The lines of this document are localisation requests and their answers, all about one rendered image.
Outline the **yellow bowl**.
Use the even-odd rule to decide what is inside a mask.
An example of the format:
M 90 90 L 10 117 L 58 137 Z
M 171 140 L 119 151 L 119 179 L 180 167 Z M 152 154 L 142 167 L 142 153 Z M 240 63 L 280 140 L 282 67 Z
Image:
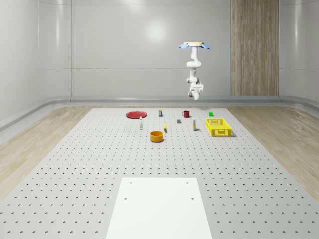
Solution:
M 163 141 L 163 132 L 157 131 L 157 130 L 150 132 L 150 140 L 152 142 L 162 142 Z

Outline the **yellow basket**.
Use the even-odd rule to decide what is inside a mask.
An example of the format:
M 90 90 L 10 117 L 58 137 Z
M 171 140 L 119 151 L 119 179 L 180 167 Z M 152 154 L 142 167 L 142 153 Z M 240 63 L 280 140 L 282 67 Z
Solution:
M 205 126 L 211 136 L 231 136 L 231 127 L 224 119 L 206 119 Z

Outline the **red plate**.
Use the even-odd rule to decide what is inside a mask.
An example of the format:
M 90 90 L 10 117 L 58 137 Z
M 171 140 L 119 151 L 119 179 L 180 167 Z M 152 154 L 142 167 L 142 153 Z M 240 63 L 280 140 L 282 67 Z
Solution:
M 143 111 L 131 111 L 126 113 L 126 116 L 130 119 L 139 119 L 145 118 L 147 116 L 147 113 Z

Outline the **drone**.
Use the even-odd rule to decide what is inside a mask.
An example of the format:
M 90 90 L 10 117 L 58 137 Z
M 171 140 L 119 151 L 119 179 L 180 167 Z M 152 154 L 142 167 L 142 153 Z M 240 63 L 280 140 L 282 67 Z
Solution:
M 206 45 L 204 42 L 184 42 L 179 46 L 181 49 L 186 49 L 189 46 L 194 46 L 194 47 L 201 47 L 205 49 L 210 49 L 210 46 Z

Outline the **white board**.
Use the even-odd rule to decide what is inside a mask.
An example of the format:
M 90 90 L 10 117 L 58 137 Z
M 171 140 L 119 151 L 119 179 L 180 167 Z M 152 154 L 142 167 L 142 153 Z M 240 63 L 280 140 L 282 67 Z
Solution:
M 106 239 L 212 239 L 196 178 L 123 178 Z

